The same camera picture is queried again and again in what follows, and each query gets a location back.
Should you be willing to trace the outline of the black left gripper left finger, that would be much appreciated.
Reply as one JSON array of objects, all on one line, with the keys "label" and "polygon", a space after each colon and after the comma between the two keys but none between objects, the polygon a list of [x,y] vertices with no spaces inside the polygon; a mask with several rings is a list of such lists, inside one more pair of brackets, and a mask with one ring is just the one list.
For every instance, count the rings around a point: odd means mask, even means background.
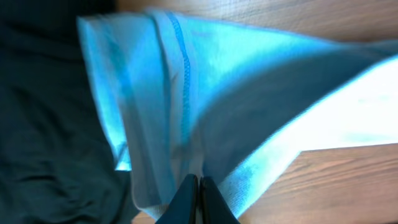
[{"label": "black left gripper left finger", "polygon": [[170,202],[166,212],[155,224],[195,224],[198,178],[188,174]]}]

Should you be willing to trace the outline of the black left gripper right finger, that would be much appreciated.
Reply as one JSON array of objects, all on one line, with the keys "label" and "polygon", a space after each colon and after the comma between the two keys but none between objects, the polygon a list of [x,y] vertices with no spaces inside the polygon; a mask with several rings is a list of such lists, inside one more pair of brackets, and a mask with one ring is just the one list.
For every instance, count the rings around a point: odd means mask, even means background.
[{"label": "black left gripper right finger", "polygon": [[199,198],[204,224],[240,224],[211,177],[201,178]]}]

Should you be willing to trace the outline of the light blue t-shirt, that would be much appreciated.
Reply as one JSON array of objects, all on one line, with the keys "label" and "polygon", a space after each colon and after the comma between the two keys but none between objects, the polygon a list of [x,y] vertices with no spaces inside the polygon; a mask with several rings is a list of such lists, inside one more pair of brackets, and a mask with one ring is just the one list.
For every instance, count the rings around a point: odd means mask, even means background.
[{"label": "light blue t-shirt", "polygon": [[242,215],[302,152],[397,142],[397,41],[344,43],[170,11],[81,17],[98,116],[153,218],[211,177]]}]

